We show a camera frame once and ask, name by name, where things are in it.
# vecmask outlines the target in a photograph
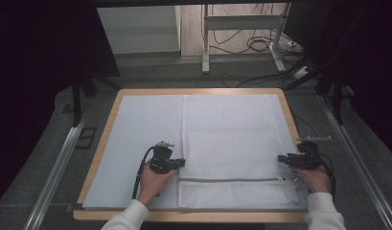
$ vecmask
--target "wooden board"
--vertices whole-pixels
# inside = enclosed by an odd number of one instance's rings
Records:
[[[118,113],[119,105],[124,96],[129,95],[236,95],[236,94],[277,94],[285,113],[288,128],[291,137],[297,144],[298,133],[296,126],[292,120],[288,102],[281,89],[264,88],[264,89],[227,89],[227,88],[181,88],[181,89],[123,89],[121,90],[114,105],[112,106],[108,120],[106,122],[104,132],[100,143],[97,147],[94,159],[91,163],[90,170],[81,189],[78,204],[83,204],[87,196],[88,190],[94,180],[99,168],[101,159],[104,154],[105,146],[109,138],[113,123]],[[122,210],[115,211],[97,211],[97,210],[75,210],[74,218],[80,220],[108,220],[113,215],[120,213]],[[146,221],[166,221],[166,222],[305,222],[307,212],[302,211],[150,211]]]

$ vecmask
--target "white sleeve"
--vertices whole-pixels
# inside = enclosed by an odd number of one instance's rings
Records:
[[[315,193],[309,196],[309,214],[307,225],[309,230],[346,229],[344,217],[338,213],[333,203],[333,196],[328,193]]]
[[[124,212],[113,216],[102,230],[139,230],[148,214],[148,208],[133,199]]]

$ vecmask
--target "gray floor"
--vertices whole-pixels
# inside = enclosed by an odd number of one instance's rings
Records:
[[[215,88],[236,87],[240,81],[263,75],[276,74],[270,56],[212,58],[210,75],[201,74],[200,58],[180,58],[178,54],[152,54],[117,56],[121,78],[112,79],[124,88]],[[265,77],[242,87],[279,87],[292,79]],[[77,202],[81,186],[88,172],[95,149],[101,138],[106,119],[117,92],[95,81],[97,96],[86,98],[92,104],[84,127],[97,129],[91,145],[78,141],[64,175],[58,185],[51,205],[40,229],[100,229],[103,221],[78,221],[73,219],[73,205]],[[345,217],[348,229],[385,229],[371,198],[366,193],[350,159],[337,138],[335,131],[314,94],[315,80],[296,89],[286,91],[288,104],[295,114],[301,137],[333,136],[332,141],[319,143],[320,150],[333,159],[337,181],[336,208]],[[53,167],[58,153],[73,122],[67,109],[72,103],[71,90],[60,92],[55,101],[56,109],[50,124],[29,161],[0,201],[0,229],[22,229],[37,197]],[[381,190],[392,205],[392,154],[370,128],[361,121],[345,101],[342,118],[364,164],[369,168]],[[172,224],[145,223],[142,229],[307,229],[299,224]]]

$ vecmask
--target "black curtain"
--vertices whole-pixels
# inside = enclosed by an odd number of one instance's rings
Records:
[[[392,151],[392,1],[371,3],[342,62],[352,107]]]
[[[0,197],[39,140],[73,75],[119,72],[93,7],[0,2]]]

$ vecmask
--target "metal stand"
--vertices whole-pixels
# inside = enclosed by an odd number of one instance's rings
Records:
[[[210,55],[208,45],[209,31],[232,30],[276,30],[273,43],[269,45],[270,53],[279,72],[286,68],[279,56],[277,47],[288,16],[290,3],[286,3],[280,15],[234,15],[234,16],[208,16],[208,5],[204,5],[204,45],[202,52],[202,73],[210,72]]]
[[[343,86],[343,73],[341,72],[341,56],[348,45],[354,31],[359,25],[363,15],[365,15],[367,9],[369,8],[369,3],[357,2],[357,9],[354,11],[353,17],[346,28],[346,33],[343,35],[341,40],[336,46],[335,52],[330,57],[330,59],[317,67],[313,71],[309,72],[307,75],[299,80],[292,82],[287,85],[285,89],[293,89],[298,85],[316,77],[320,73],[324,73],[322,78],[319,80],[315,87],[315,91],[319,95],[327,94],[331,86],[334,84],[334,105],[333,114],[338,120],[339,124],[342,125],[342,119],[340,115],[341,101],[342,101],[342,86]]]
[[[97,93],[97,89],[91,80],[91,77],[94,77],[96,80],[102,82],[103,84],[119,91],[123,89],[123,87],[117,83],[114,83],[112,80],[107,78],[102,78],[97,74],[89,71],[85,71],[85,74],[80,71],[76,71],[73,73],[73,104],[74,104],[74,123],[73,127],[76,127],[81,120],[81,96],[80,96],[80,87],[82,91],[87,97],[94,97]]]

